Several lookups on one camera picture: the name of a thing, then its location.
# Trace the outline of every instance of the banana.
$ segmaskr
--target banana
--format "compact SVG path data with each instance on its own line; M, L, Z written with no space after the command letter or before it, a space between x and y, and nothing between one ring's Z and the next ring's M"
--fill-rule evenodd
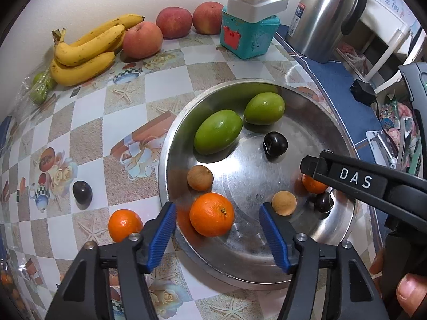
M71 47L64 42L66 30L61 32L61 38L55 47L55 59L66 66L78 66L93 59L116 44L125 30L123 25L116 25L78 47Z
M126 35L126 30L123 31L121 38L119 38L110 48L108 48L107 51L116 51L119 48L121 48L125 35Z
M114 52L102 53L76 67L64 66L53 58L50 64L50 74L57 83L72 86L98 75L114 62L114 58Z
M86 42L90 41L91 39L94 39L95 37L101 35L103 32L107 31L109 28L123 24L125 26L125 29L130 29L131 27L135 26L136 24L139 24L145 19L145 17L137 14L125 14L121 15L120 17L116 19L109 20L108 22L105 22L104 24L96 27L91 32L84 35L82 38L78 39L76 42L73 42L70 44L72 47L78 47L82 44L85 44Z

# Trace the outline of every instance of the bolt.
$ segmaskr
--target bolt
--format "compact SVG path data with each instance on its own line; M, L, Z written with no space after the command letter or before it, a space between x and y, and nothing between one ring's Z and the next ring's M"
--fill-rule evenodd
M305 233L297 233L296 239L300 242L305 242L307 240L307 235Z
M85 249L93 249L94 247L97 246L97 243L95 241L88 241L85 243Z
M351 244L350 241L342 241L341 245L344 247L344 249L350 249L353 247L353 244Z
M131 233L128 238L131 241L138 241L141 238L141 235L138 232L134 232Z

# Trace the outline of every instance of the orange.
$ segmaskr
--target orange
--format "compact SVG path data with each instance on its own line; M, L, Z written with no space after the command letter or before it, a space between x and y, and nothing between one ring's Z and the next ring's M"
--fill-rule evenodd
M203 236L221 236L230 230L234 221L234 209L229 200L220 194L208 192L193 202L189 220Z
M329 186L314 180L312 177L303 174L302 175L302 183L308 192L312 192L313 194L321 194L325 192Z
M131 233L140 232L142 226L139 215L129 209L115 211L108 221L108 231L116 243L121 242Z

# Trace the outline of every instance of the stainless steel plate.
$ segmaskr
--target stainless steel plate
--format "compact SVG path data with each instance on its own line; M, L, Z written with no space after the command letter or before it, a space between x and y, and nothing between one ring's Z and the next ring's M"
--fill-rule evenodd
M245 123L235 143L219 155L195 152L194 135L208 116L232 109L243 117L246 104L265 91L278 93L285 100L281 120L269 126ZM270 131L282 133L289 142L287 152L274 162L267 160L262 147L264 135ZM326 110L293 88L251 79L227 82L203 92L172 124L159 164L160 199L177 205L175 237L180 247L208 273L229 284L253 290L285 287L290 276L274 263L258 220L260 205L280 190L291 191L298 201L296 211L289 216L296 231L333 245L347 234L356 208L354 200L334 190L335 204L328 216L313 210L310 195L301 183L299 165L304 156L319 156L324 149L353 156L344 129ZM212 171L212 191L227 197L234 206L235 221L227 235L202 237L189 222L189 209L200 193L189 188L187 172L197 164Z

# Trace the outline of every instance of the teal box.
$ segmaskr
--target teal box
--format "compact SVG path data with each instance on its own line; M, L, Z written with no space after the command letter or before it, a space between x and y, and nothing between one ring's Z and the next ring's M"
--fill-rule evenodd
M277 15L253 24L228 14L224 7L220 42L240 59L262 55L267 52L279 25Z

